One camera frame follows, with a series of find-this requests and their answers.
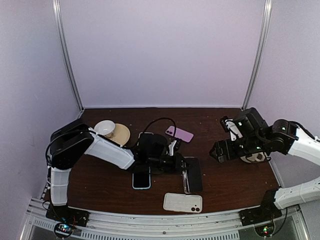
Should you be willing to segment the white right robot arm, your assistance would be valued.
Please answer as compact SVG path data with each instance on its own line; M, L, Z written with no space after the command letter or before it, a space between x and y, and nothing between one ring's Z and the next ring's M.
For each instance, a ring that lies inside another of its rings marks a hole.
M216 141L209 151L219 163L239 159L254 165L275 156L281 185L265 192L256 210L259 220L268 220L276 210L319 200L319 136L294 120L280 118L268 124L254 107L224 116L220 124L229 138Z

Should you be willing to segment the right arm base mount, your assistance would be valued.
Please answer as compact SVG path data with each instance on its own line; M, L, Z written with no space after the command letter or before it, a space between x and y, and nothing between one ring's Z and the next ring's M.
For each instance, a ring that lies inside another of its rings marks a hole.
M275 219L282 216L282 211L273 203L261 204L239 212L242 226L253 225L255 233L262 238L272 237L276 233Z

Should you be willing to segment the dark phone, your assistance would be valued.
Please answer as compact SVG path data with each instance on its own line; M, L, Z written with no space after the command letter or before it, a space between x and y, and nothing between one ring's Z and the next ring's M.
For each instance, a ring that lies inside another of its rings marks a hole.
M203 181L200 162L197 158L190 157L186 159L187 166L187 187L188 194L198 193L203 191Z

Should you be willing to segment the clear magsafe phone case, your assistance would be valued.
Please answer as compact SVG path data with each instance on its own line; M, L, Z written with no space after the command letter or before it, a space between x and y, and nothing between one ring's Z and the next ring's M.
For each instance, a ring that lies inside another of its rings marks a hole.
M183 181L183 188L184 188L184 193L185 194L194 194L194 193L187 193L187 168L188 168L188 163L186 162L186 159L185 158L183 161L182 161L182 181Z

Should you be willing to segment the pink phone case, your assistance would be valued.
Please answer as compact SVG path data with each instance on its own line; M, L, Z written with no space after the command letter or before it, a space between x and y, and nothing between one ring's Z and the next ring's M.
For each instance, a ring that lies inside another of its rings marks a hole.
M140 138L143 135L153 135L153 134L154 134L153 132L140 132L138 137Z

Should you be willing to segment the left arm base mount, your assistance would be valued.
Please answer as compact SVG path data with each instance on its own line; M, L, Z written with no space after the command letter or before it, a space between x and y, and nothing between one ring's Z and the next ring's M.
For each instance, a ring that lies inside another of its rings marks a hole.
M56 221L53 233L60 239L69 238L77 227L86 227L90 213L86 210L70 208L67 205L54 206L50 204L45 217Z

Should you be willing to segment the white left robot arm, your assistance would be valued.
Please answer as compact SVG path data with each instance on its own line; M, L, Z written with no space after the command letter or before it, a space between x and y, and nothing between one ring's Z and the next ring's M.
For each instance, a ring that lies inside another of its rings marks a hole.
M108 139L77 119L56 130L45 150L49 168L52 213L61 222L72 218L68 204L69 175L83 155L89 155L130 173L159 169L165 173L182 171L187 165L175 151L175 143L161 140L162 135L144 129L133 146L123 146Z

